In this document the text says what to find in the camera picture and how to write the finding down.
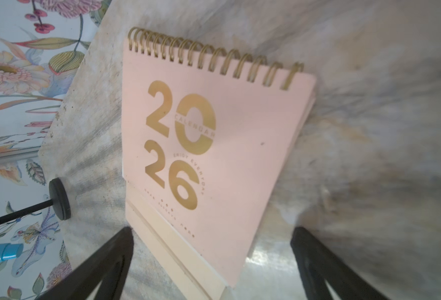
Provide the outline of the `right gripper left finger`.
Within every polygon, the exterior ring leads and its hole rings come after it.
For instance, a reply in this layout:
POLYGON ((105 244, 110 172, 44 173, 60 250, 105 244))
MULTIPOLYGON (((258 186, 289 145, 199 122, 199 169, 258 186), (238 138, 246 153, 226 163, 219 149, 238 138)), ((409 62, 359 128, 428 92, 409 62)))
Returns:
POLYGON ((39 298, 85 300, 97 290, 94 296, 96 300, 118 300, 124 289, 133 252, 132 229, 126 226, 39 298))

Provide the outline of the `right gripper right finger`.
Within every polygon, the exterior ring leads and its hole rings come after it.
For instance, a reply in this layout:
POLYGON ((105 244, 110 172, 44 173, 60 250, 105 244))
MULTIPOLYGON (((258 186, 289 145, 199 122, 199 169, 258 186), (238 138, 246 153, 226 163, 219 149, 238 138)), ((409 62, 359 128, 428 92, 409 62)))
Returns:
POLYGON ((331 300, 329 286, 343 300, 386 299, 304 227, 294 229, 290 245, 307 299, 331 300))

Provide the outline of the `peach 2026 calendar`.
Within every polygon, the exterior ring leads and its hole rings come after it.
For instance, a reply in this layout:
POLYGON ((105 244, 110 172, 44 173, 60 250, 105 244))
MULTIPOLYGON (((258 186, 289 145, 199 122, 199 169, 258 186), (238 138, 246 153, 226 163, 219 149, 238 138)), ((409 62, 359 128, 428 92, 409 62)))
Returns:
POLYGON ((189 300, 234 287, 315 101, 316 77, 133 27, 124 42, 130 226, 189 300))

